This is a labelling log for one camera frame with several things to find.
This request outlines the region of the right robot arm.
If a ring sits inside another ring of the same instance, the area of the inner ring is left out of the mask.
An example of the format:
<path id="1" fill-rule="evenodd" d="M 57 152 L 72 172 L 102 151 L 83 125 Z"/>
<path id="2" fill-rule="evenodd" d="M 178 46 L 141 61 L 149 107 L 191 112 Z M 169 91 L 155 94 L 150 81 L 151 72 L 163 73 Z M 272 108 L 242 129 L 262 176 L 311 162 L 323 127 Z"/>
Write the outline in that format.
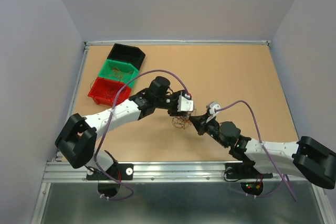
<path id="1" fill-rule="evenodd" d="M 209 135 L 242 162 L 244 175 L 284 174 L 305 178 L 324 189 L 335 188 L 335 152 L 317 140 L 303 136 L 296 142 L 260 142 L 241 135 L 233 122 L 218 123 L 208 115 L 191 116 L 198 135 Z"/>

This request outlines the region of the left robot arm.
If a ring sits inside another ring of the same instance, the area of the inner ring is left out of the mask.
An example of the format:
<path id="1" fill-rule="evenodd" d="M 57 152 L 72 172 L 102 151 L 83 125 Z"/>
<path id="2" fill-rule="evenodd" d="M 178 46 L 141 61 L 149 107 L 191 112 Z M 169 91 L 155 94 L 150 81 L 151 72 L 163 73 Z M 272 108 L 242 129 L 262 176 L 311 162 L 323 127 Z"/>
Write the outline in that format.
<path id="1" fill-rule="evenodd" d="M 129 122 L 138 121 L 155 109 L 165 109 L 170 116 L 187 116 L 194 110 L 192 96 L 185 90 L 168 93 L 170 82 L 156 77 L 149 85 L 113 108 L 96 114 L 71 115 L 55 141 L 55 146 L 74 168 L 89 166 L 94 162 L 96 140 Z"/>

